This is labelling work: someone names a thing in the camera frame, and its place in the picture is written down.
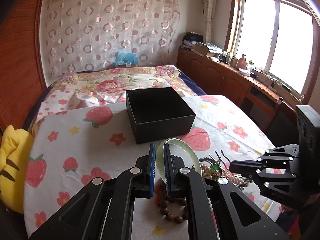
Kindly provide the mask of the pink circle lace curtain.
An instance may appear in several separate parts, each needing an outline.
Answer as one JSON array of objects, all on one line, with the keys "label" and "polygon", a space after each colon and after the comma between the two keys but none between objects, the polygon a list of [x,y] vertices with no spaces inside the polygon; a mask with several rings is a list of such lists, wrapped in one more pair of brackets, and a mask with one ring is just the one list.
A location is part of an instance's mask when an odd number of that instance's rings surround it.
[{"label": "pink circle lace curtain", "polygon": [[44,0],[43,62],[50,77],[103,70],[132,53],[140,66],[169,62],[178,0]]}]

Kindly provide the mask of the black open jewelry box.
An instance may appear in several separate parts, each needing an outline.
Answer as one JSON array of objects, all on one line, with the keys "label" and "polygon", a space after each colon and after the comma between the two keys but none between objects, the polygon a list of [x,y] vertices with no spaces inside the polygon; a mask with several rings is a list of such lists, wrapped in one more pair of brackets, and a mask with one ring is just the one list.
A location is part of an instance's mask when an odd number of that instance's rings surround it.
[{"label": "black open jewelry box", "polygon": [[187,134],[196,117],[171,87],[127,90],[126,109],[137,144]]}]

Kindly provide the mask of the floral quilt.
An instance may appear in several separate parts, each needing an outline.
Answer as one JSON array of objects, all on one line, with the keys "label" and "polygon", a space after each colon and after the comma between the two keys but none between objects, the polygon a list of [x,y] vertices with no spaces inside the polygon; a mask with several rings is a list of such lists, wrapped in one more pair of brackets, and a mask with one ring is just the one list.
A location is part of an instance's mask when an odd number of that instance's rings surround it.
[{"label": "floral quilt", "polygon": [[171,87],[181,96],[206,94],[171,64],[68,74],[52,84],[48,95],[40,104],[35,122],[51,114],[65,114],[74,109],[125,102],[127,90],[161,87]]}]

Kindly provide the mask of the pile of books and papers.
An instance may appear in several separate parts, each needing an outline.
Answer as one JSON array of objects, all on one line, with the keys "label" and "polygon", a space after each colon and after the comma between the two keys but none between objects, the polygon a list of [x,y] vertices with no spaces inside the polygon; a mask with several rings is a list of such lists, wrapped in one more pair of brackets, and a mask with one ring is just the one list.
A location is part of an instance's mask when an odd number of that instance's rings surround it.
[{"label": "pile of books and papers", "polygon": [[221,48],[212,43],[204,43],[203,36],[195,32],[185,33],[180,48],[204,57],[218,57],[223,54]]}]

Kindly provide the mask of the pink ceramic vase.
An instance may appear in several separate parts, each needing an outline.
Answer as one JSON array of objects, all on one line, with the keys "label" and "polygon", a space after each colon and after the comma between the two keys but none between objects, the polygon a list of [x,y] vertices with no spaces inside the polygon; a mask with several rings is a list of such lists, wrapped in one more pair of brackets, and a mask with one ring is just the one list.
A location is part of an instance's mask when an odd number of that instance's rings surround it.
[{"label": "pink ceramic vase", "polygon": [[236,67],[238,69],[246,69],[247,68],[247,62],[246,62],[246,55],[242,54],[242,57],[238,60]]}]

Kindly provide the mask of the window with wooden frame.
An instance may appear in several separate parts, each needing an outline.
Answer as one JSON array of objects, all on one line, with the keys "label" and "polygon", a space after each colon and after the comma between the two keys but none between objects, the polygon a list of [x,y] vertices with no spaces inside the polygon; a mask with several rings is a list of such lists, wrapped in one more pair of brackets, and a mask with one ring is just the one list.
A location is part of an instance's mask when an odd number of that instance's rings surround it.
[{"label": "window with wooden frame", "polygon": [[319,26],[302,0],[232,0],[225,50],[243,54],[300,102],[319,73]]}]

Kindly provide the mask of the wooden headboard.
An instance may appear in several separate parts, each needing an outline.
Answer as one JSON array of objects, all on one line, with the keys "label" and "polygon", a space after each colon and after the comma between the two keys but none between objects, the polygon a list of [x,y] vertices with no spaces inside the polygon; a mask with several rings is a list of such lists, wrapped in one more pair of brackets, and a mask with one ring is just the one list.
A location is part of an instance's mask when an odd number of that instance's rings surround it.
[{"label": "wooden headboard", "polygon": [[1,131],[22,128],[44,91],[40,55],[43,0],[1,0]]}]

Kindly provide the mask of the strawberry print bed sheet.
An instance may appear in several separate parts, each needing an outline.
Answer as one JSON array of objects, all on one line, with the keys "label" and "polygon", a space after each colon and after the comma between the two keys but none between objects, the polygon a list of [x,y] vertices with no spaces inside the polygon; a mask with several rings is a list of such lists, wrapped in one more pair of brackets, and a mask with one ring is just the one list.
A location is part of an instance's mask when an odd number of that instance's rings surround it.
[{"label": "strawberry print bed sheet", "polygon": [[[188,96],[196,118],[181,136],[199,158],[255,160],[273,144],[234,103],[221,95]],[[43,114],[24,186],[24,220],[31,235],[95,177],[116,178],[148,153],[136,144],[124,103]]]}]

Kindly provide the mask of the blue fluffy item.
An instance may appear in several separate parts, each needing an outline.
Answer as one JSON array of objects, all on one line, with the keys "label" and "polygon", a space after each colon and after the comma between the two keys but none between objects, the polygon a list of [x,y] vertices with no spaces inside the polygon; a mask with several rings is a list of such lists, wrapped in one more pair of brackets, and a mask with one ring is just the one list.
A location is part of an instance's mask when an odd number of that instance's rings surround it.
[{"label": "blue fluffy item", "polygon": [[120,65],[132,65],[138,63],[138,57],[134,53],[118,52],[114,61],[114,66],[119,67]]}]

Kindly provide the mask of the yellow plush toy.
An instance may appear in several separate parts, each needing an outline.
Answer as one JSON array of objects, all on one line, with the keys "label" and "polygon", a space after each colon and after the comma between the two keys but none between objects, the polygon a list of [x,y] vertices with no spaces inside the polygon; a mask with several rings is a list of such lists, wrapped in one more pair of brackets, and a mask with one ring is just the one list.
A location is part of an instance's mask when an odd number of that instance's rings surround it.
[{"label": "yellow plush toy", "polygon": [[33,145],[32,135],[9,125],[1,140],[1,201],[9,209],[23,213],[24,181]]}]

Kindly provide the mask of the wooden cabinet row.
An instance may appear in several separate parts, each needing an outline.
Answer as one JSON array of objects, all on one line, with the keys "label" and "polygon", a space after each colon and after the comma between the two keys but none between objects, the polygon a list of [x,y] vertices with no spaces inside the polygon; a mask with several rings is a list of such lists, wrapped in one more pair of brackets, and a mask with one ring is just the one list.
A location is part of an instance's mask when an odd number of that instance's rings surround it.
[{"label": "wooden cabinet row", "polygon": [[223,95],[236,104],[275,146],[297,144],[296,111],[282,96],[234,68],[180,48],[176,66],[197,94]]}]

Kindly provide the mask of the pale green jade bangle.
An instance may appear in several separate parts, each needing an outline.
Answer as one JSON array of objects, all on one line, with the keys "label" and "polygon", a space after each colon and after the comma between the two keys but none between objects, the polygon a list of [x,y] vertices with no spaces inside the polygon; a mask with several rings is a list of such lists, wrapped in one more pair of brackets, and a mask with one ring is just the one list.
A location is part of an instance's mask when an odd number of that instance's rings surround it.
[{"label": "pale green jade bangle", "polygon": [[199,158],[195,154],[195,152],[191,149],[191,147],[186,144],[181,139],[171,138],[163,140],[156,148],[156,168],[157,172],[165,182],[165,172],[164,172],[164,157],[163,157],[163,148],[165,144],[169,144],[169,146],[173,146],[172,155],[181,157],[184,161],[184,164],[188,168],[192,168],[200,175],[202,174],[202,168],[199,162]]}]

